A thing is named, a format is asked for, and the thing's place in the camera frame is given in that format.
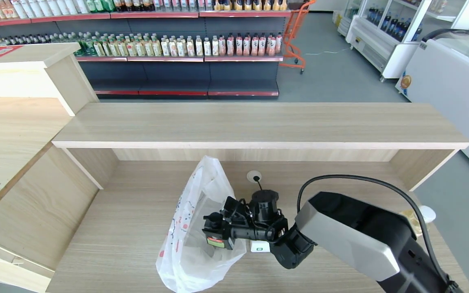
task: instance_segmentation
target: shopping cart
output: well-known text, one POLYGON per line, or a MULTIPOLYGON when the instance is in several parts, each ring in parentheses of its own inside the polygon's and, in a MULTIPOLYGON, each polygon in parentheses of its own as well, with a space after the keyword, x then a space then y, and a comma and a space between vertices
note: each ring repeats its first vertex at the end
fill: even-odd
POLYGON ((305 71, 305 59, 302 58, 300 49, 294 46, 291 42, 293 39, 296 39, 296 34, 298 33, 298 30, 300 30, 305 16, 309 13, 309 6, 315 2, 316 0, 289 3, 291 16, 285 26, 285 32, 283 32, 283 44, 285 46, 285 54, 283 54, 283 57, 294 58, 294 64, 280 63, 280 65, 301 68, 300 74, 303 74, 305 71))

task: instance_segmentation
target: gray floor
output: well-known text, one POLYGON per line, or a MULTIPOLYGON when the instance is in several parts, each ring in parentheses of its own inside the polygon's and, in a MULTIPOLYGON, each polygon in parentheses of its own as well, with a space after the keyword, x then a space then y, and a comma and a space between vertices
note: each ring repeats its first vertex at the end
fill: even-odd
MULTIPOLYGON (((307 60, 299 69, 281 67, 280 102, 407 102, 393 81, 380 83, 379 72, 338 35, 331 14, 307 16, 295 44, 307 60)), ((469 279, 469 160, 462 153, 424 182, 416 191, 423 204, 432 206, 436 225, 469 279)), ((0 293, 24 293, 0 284, 0 293)))

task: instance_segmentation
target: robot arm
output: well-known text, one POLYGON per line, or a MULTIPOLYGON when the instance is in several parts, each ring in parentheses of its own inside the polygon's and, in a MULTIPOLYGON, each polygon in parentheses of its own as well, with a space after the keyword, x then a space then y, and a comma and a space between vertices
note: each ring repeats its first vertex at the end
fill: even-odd
MULTIPOLYGON (((298 209, 301 193, 311 180, 300 190, 298 209)), ((270 252, 286 269, 296 268, 320 245, 376 280, 386 293, 462 293, 417 243, 404 216, 346 195, 320 192, 299 209, 295 224, 288 229, 277 200, 278 193, 272 190, 255 192, 249 204, 228 198, 220 213, 204 217, 207 242, 232 249, 237 238, 268 241, 270 252)), ((433 255, 431 245, 428 251, 433 255)))

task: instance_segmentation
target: plastic bag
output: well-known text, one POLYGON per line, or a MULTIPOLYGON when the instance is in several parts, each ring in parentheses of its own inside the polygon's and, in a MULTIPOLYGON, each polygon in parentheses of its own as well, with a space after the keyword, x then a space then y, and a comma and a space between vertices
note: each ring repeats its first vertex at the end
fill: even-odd
POLYGON ((178 200, 175 216, 156 262, 164 285, 177 293, 202 291, 223 280, 246 253, 237 239, 233 250, 207 244, 204 215, 218 212, 227 197, 235 197, 218 159, 205 156, 197 165, 178 200))

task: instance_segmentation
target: chest freezer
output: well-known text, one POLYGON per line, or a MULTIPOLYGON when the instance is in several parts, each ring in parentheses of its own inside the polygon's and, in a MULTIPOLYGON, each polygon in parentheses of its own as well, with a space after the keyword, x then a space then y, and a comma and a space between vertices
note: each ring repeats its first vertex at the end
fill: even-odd
MULTIPOLYGON (((396 88, 413 103, 432 104, 469 138, 469 31, 426 36, 396 88)), ((464 153, 469 157, 469 147, 464 153)))

